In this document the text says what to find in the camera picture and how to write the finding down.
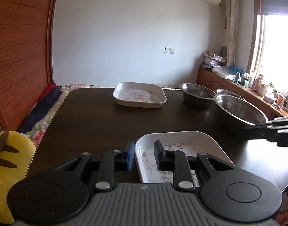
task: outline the light switch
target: light switch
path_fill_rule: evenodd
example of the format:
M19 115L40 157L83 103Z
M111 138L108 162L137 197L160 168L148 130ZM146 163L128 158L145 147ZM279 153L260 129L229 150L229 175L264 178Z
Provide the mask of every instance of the light switch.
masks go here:
M171 52L171 48L170 47L165 47L165 52L166 53L170 53Z

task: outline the metal bowl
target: metal bowl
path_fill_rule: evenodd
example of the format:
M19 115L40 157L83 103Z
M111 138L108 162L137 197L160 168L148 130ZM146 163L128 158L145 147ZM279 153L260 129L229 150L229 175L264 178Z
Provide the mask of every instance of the metal bowl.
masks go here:
M209 88L192 83L181 84L180 88L183 90L184 100L198 108L208 107L216 95L216 93Z
M245 99L243 97L239 96L238 94L236 94L234 92L231 92L231 91L228 91L228 90L225 90L225 89L216 89L215 92L216 92L216 94L231 95L231 96L234 96L234 97L237 97L237 98L241 98L242 100L245 101Z
M219 122L234 134L245 126L265 124L269 120L264 113L251 103L230 95L216 95Z

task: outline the red cloth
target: red cloth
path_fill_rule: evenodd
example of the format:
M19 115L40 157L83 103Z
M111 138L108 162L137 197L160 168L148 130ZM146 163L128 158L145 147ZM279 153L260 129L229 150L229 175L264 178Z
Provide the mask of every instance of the red cloth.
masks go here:
M56 87L56 83L52 83L51 85L49 85L42 93L42 95L40 96L38 102L40 102L54 87Z

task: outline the cabinet door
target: cabinet door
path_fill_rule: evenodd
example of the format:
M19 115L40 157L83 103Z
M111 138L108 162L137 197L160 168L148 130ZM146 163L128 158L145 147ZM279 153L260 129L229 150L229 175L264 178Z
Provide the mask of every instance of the cabinet door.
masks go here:
M247 100L248 94L246 91L240 89L239 87L235 86L233 83L229 82L226 88L228 91L234 92L238 94L239 96L243 97L245 100Z
M260 99L257 99L256 97L252 96L251 94L248 94L248 97L246 98L246 100L251 103L252 105L256 106L258 109L260 109L265 115L266 117L270 120L271 116L273 114L271 107L267 106L267 104L265 102L263 102Z
M208 87L210 78L211 78L210 72L199 69L196 84L203 87Z
M208 86L212 91L216 89L226 89L227 82L225 79L220 78L219 76L213 75L211 76L210 84Z

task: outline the yellow plush toy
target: yellow plush toy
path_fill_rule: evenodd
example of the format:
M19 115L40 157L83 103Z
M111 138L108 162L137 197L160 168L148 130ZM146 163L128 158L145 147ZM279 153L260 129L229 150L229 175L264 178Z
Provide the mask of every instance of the yellow plush toy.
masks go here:
M0 222L14 222L7 205L9 189L25 178L36 148L24 135L14 131L0 132Z

